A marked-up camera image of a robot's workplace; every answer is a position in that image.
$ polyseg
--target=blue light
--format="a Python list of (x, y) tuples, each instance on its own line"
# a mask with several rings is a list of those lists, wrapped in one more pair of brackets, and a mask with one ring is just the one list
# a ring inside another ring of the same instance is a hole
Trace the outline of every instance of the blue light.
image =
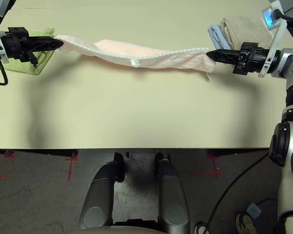
[(272, 15), (271, 15), (271, 12), (269, 10), (264, 12), (264, 17), (265, 17), (267, 27), (268, 28), (274, 27), (274, 23), (273, 23), (273, 20), (272, 20)]

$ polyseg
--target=green towel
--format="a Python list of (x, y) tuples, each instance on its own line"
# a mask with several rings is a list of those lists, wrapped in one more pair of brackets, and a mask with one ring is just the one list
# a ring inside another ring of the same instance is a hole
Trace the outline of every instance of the green towel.
[[(30, 31), (28, 30), (30, 37), (41, 37), (41, 36), (49, 36), (52, 37), (55, 32), (54, 28), (46, 28), (43, 31)], [(47, 64), (49, 59), (51, 58), (52, 51), (44, 51), (44, 52), (34, 52), (34, 55), (38, 59), (38, 65), (33, 65), (30, 62), (21, 62), (18, 59), (9, 58), (9, 63), (4, 64), (4, 67), (8, 70), (25, 72), (28, 74), (39, 75), (44, 66)]]

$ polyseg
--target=white cloth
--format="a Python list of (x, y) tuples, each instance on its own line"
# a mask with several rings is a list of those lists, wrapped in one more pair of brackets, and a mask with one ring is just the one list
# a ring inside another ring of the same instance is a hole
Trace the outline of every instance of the white cloth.
[(206, 52), (210, 51), (208, 48), (167, 51), (113, 40), (90, 43), (74, 36), (58, 35), (54, 38), (64, 42), (60, 48), (63, 52), (74, 50), (125, 66), (195, 69), (210, 73), (216, 65), (206, 55)]

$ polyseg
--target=gray floor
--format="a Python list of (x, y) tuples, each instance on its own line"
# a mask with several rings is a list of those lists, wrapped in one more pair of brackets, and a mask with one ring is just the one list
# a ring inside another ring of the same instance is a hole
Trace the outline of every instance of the gray floor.
[[(79, 214), (97, 169), (112, 160), (115, 150), (80, 150), (77, 161), (60, 156), (17, 153), (0, 155), (0, 234), (60, 234), (78, 229)], [(155, 152), (170, 153), (180, 174), (189, 204), (191, 225), (207, 222), (222, 192), (246, 167), (265, 151), (216, 160), (205, 150), (140, 149), (130, 151), (123, 183), (115, 184), (113, 220), (157, 219), (157, 187), (153, 181)], [(228, 193), (211, 225), (212, 234), (237, 233), (235, 215), (251, 202), (277, 198), (280, 168), (265, 159), (246, 174)], [(259, 205), (263, 213), (255, 220), (258, 233), (271, 233), (276, 203)]]

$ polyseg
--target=beige towel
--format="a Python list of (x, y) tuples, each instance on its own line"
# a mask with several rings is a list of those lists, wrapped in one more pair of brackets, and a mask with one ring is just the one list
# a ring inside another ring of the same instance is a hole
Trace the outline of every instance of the beige towel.
[(233, 50), (240, 50), (244, 42), (257, 42), (259, 47), (272, 44), (272, 35), (261, 18), (226, 17), (221, 20), (220, 27)]

